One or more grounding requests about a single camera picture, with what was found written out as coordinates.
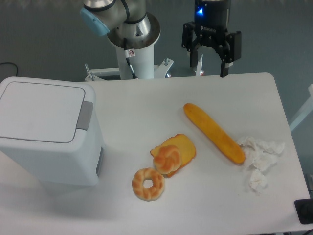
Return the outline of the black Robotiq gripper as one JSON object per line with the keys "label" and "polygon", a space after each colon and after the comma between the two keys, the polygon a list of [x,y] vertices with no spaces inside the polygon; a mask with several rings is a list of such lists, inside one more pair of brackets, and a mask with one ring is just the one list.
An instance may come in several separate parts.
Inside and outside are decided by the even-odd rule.
{"label": "black Robotiq gripper", "polygon": [[200,46],[216,48],[221,59],[220,77],[242,56],[242,32],[228,33],[229,0],[196,0],[194,21],[183,25],[181,46],[190,53],[190,67],[198,63]]}

